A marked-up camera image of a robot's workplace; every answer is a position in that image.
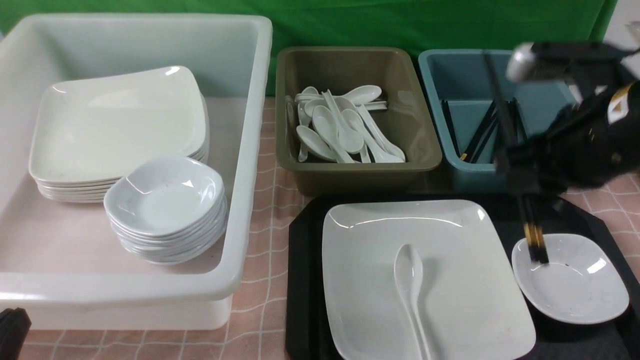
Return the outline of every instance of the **chopsticks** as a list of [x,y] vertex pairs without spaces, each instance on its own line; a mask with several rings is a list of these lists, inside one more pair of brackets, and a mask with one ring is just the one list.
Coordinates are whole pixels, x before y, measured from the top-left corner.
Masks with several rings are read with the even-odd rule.
[[[514,146],[518,140],[513,128],[511,117],[509,116],[509,110],[504,102],[502,91],[498,84],[498,75],[495,67],[493,66],[491,56],[488,53],[484,53],[484,62],[489,73],[489,83],[491,84],[493,94],[496,97],[495,101],[497,103],[498,116],[502,128],[502,134],[504,136],[504,143],[506,146]],[[524,222],[524,233],[527,238],[531,261],[534,263],[540,262],[546,264],[549,262],[547,248],[542,235],[542,228],[538,225],[533,200],[530,198],[530,195],[521,194],[516,195],[516,199],[520,210],[520,218]]]
[[463,152],[462,155],[460,155],[460,160],[465,161],[469,156],[473,157],[476,152],[481,152],[482,151],[482,150],[480,150],[480,151],[478,150],[478,144],[480,143],[480,140],[482,139],[483,135],[485,135],[486,130],[493,123],[493,111],[494,111],[494,109],[495,109],[495,101],[493,101],[491,103],[491,105],[489,105],[489,108],[487,109],[486,113],[484,114],[484,117],[483,117],[482,121],[480,121],[480,125],[478,126],[478,129],[476,130],[476,133],[471,138],[471,141],[469,142],[469,145],[467,145],[467,150],[465,150],[465,152]]
[[498,119],[496,119],[496,117],[493,116],[491,121],[491,126],[489,127],[489,131],[482,139],[482,142],[480,143],[480,145],[475,149],[473,156],[471,156],[471,161],[470,161],[471,163],[477,163],[478,158],[480,157],[480,154],[482,154],[482,150],[484,149],[484,147],[486,147],[486,143],[489,142],[489,138],[491,138],[491,135],[493,134],[493,131],[495,130],[497,125],[498,125]]
[[453,120],[451,119],[451,109],[449,109],[449,103],[446,100],[442,101],[442,112],[444,113],[444,120],[447,122],[447,128],[449,128],[453,149],[456,151],[456,156],[459,157],[460,149],[458,148],[458,138],[456,138],[456,130],[453,127]]

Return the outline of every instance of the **white square plate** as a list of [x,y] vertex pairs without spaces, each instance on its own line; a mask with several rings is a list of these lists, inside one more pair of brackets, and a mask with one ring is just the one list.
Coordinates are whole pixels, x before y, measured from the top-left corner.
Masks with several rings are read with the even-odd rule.
[[323,227],[324,295],[347,360],[416,360],[394,286],[394,259],[412,244],[424,264],[419,309],[434,360],[511,360],[536,333],[498,234],[466,200],[345,204]]
[[51,184],[117,179],[158,155],[193,155],[205,133],[185,67],[66,81],[43,94],[29,172]]

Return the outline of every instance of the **blue plastic container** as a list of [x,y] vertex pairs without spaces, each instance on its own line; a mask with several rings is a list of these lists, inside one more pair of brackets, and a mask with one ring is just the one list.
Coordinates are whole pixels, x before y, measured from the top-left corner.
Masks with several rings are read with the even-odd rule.
[[[441,101],[447,100],[458,149],[463,152],[493,101],[482,53],[482,50],[429,50],[418,58],[443,153],[451,166],[453,186],[463,193],[506,190],[504,177],[496,175],[495,165],[491,163],[495,135],[489,139],[477,163],[465,163],[454,150],[442,111]],[[505,73],[511,51],[489,53],[500,77],[505,100],[515,97],[520,104],[527,136],[546,130],[561,108],[575,102],[564,82],[513,83],[507,80]]]

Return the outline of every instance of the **black object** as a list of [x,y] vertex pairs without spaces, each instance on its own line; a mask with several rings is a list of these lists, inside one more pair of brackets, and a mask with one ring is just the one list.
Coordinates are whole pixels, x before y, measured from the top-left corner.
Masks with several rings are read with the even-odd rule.
[[0,359],[18,360],[31,320],[24,309],[5,309],[0,313]]
[[476,129],[471,141],[467,145],[467,150],[460,155],[460,160],[469,162],[471,158],[474,157],[474,154],[477,152],[481,152],[482,150],[478,149],[478,145],[480,144],[480,140],[483,135],[487,133],[487,129],[491,126],[493,122],[493,111],[495,110],[495,101],[489,105],[489,108],[486,110],[482,121],[480,121],[480,125]]
[[502,137],[502,131],[498,129],[495,134],[495,141],[493,142],[493,151],[491,153],[491,161],[495,162],[495,157],[498,151],[504,147],[504,139]]
[[[289,226],[289,289],[285,347],[291,360],[341,360],[329,329],[322,278],[324,217],[334,206],[357,202],[451,199],[446,195],[331,196],[313,200]],[[507,257],[524,237],[518,204],[506,194],[455,196],[480,204],[491,218]],[[570,325],[540,313],[529,303],[536,344],[521,360],[640,359],[640,284],[606,225],[557,197],[534,198],[540,224],[549,233],[574,233],[597,243],[625,283],[630,307],[617,319],[598,325]]]
[[[640,85],[621,61],[638,51],[594,42],[536,42],[533,79],[568,79],[580,91],[579,106],[560,111],[554,124],[528,141],[499,151],[497,172],[511,193],[561,193],[598,188],[640,167]],[[596,94],[596,88],[606,89]],[[623,97],[628,111],[608,108]]]
[[460,157],[460,149],[458,148],[458,138],[456,138],[456,129],[453,127],[453,120],[451,119],[451,110],[449,109],[449,103],[446,100],[442,101],[442,112],[444,113],[444,120],[447,122],[449,128],[449,134],[451,135],[451,142],[453,143],[453,149],[456,151],[456,156]]

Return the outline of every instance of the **black serving tray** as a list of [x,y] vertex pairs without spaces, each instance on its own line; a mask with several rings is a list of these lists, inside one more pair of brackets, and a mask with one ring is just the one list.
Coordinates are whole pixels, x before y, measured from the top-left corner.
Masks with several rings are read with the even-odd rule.
[[[285,347],[291,360],[341,360],[333,344],[324,303],[322,230],[332,207],[356,202],[465,199],[489,214],[505,253],[524,237],[516,201],[504,194],[483,195],[336,195],[320,197],[289,226],[289,285]],[[629,308],[598,325],[570,325],[540,313],[527,301],[536,328],[536,344],[526,360],[640,360],[640,283],[611,237],[593,215],[557,197],[538,197],[538,218],[545,233],[573,233],[595,241],[627,286]]]

